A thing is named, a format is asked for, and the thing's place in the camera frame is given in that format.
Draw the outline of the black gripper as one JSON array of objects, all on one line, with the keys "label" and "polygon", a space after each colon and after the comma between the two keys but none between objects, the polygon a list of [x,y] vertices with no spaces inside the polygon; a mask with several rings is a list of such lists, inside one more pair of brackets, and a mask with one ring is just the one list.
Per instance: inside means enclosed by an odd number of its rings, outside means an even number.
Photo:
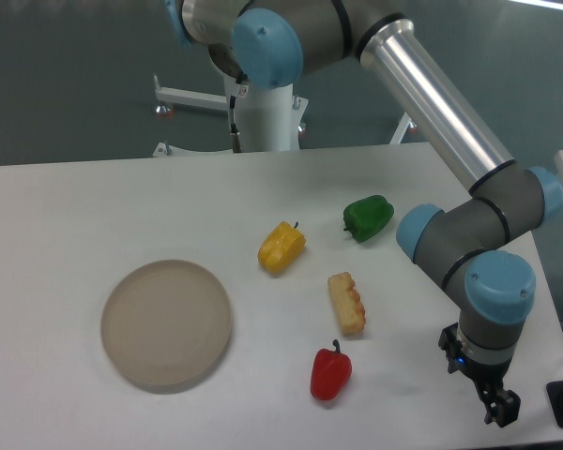
[{"label": "black gripper", "polygon": [[511,347],[480,347],[464,335],[457,323],[441,331],[438,347],[445,353],[449,373],[460,371],[474,382],[486,410],[486,424],[496,423],[504,428],[517,420],[521,399],[514,391],[503,388],[503,378],[511,362]]}]

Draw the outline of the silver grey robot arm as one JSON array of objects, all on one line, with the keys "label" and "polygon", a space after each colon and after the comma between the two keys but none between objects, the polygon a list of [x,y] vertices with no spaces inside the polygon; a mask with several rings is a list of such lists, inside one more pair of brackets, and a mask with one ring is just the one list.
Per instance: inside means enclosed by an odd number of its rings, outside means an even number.
[{"label": "silver grey robot arm", "polygon": [[227,78],[235,152],[297,148],[293,85],[353,56],[373,72],[470,194],[445,212],[423,204],[400,222],[397,242],[459,308],[439,347],[449,372],[476,387],[485,422],[505,427],[521,401],[503,386],[532,309],[536,276],[505,245],[563,205],[559,179],[521,167],[417,41],[389,1],[169,1],[175,36],[203,44]]}]

